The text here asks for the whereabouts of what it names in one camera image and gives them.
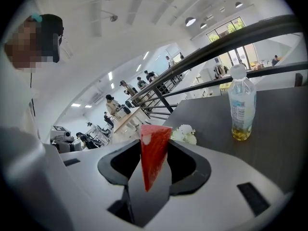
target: window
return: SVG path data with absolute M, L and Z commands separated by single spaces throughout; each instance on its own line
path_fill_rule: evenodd
M 226 36 L 227 34 L 236 31 L 234 25 L 232 22 L 228 22 L 218 28 L 216 28 L 216 32 L 218 33 L 219 37 L 222 38 L 223 36 Z
M 217 27 L 215 30 L 208 33 L 207 37 L 211 42 L 214 42 L 215 40 L 235 32 L 236 30 L 240 30 L 243 27 L 245 27 L 244 22 L 240 17 L 237 17 L 220 27 Z M 250 66 L 254 66 L 257 63 L 257 54 L 253 44 L 226 52 L 220 55 L 219 58 L 222 64 L 228 68 L 239 64 L 240 61 L 246 65 L 247 69 L 250 69 Z
M 207 37 L 211 42 L 214 42 L 215 40 L 219 39 L 219 36 L 215 30 L 208 33 Z
M 175 63 L 178 63 L 181 60 L 180 53 L 173 57 L 173 60 L 175 61 Z
M 240 17 L 232 20 L 231 22 L 235 26 L 236 30 L 239 30 L 239 29 L 245 27 L 244 22 L 242 21 L 242 19 Z

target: red card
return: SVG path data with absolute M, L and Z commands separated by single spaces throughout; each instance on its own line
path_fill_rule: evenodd
M 162 168 L 171 132 L 169 127 L 141 125 L 141 165 L 147 192 Z

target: gray table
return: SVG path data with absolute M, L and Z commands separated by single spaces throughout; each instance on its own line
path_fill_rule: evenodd
M 294 189 L 307 156 L 307 99 L 308 87 L 258 91 L 246 141 L 232 137 L 228 95 L 184 100 L 164 125 L 191 125 L 197 145 L 244 160 L 287 193 Z

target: plastic bottle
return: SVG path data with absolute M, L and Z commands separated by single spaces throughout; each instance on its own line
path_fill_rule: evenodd
M 238 64 L 230 69 L 233 78 L 228 89 L 232 117 L 232 135 L 238 141 L 245 141 L 251 134 L 256 111 L 256 87 L 246 77 L 246 68 Z

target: bottle cap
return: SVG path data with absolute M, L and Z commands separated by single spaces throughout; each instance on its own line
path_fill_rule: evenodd
M 242 78 L 245 78 L 247 76 L 246 68 L 243 64 L 234 65 L 230 69 L 230 74 L 231 74 L 233 79 L 242 79 Z

